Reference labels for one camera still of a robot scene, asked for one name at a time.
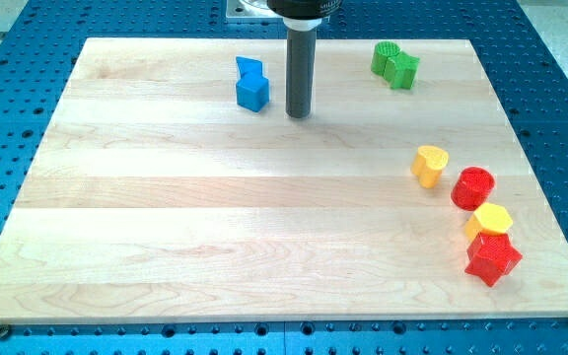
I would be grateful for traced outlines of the black robot arm end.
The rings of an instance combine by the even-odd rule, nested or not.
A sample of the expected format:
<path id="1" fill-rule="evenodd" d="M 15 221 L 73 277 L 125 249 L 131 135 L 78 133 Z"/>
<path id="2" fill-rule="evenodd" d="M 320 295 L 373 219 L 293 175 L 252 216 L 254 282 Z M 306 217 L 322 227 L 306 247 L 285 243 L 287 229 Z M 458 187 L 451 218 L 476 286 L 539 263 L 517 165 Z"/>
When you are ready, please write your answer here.
<path id="1" fill-rule="evenodd" d="M 315 20 L 335 13 L 342 3 L 342 0 L 267 0 L 267 7 L 284 18 Z"/>

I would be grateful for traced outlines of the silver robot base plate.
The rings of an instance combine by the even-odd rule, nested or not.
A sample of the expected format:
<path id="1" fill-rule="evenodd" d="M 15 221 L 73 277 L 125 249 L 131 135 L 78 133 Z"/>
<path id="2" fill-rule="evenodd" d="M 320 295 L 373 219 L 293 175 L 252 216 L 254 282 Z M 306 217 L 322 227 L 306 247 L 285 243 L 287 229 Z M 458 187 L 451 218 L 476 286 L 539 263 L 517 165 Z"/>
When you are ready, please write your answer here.
<path id="1" fill-rule="evenodd" d="M 228 20 L 275 20 L 278 15 L 268 6 L 266 0 L 227 0 Z"/>

